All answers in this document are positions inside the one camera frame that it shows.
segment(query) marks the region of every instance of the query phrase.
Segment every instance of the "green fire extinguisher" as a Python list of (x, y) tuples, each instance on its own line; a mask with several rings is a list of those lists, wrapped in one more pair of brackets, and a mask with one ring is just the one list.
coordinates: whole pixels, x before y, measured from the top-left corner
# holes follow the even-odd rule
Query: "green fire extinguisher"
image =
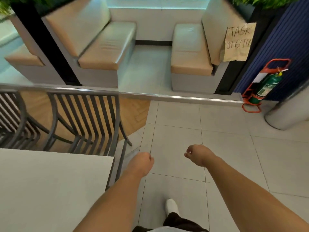
[(260, 86), (254, 93), (255, 96), (252, 96), (249, 99), (249, 102), (252, 104), (258, 104), (281, 81), (281, 79), (282, 79), (281, 71), (277, 72), (276, 74), (269, 74), (268, 76), (266, 76), (261, 81)]

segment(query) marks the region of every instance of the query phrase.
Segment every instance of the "blue wall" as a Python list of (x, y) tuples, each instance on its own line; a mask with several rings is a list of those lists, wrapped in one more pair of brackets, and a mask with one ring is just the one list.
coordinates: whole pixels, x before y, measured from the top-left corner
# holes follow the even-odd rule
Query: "blue wall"
[(267, 96), (280, 101), (309, 78), (309, 0), (291, 4), (242, 77), (234, 92), (242, 93), (273, 58), (291, 58), (289, 70)]

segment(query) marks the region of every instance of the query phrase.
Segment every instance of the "white shoe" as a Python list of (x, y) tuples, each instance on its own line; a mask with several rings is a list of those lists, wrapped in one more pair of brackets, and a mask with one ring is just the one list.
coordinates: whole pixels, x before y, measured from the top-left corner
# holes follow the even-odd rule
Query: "white shoe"
[(166, 216), (170, 213), (177, 213), (179, 215), (178, 206), (172, 198), (166, 200), (165, 202), (165, 213)]

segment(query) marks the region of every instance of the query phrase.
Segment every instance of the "table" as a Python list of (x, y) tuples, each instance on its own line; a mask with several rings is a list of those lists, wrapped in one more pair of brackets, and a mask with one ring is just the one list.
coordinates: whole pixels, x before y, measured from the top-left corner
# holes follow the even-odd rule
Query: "table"
[(72, 231), (104, 193), (113, 161), (0, 149), (1, 231)]

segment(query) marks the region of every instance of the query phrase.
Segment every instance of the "green plant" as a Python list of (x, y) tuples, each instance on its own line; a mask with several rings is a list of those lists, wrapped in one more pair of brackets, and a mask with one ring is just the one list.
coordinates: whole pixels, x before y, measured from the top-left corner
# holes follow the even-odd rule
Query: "green plant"
[(292, 3), (297, 0), (233, 0), (234, 4), (239, 5), (240, 3), (251, 4), (251, 5), (261, 5), (264, 9), (276, 9)]
[(11, 3), (29, 3), (30, 1), (49, 5), (51, 0), (0, 0), (0, 14), (9, 15), (11, 13)]

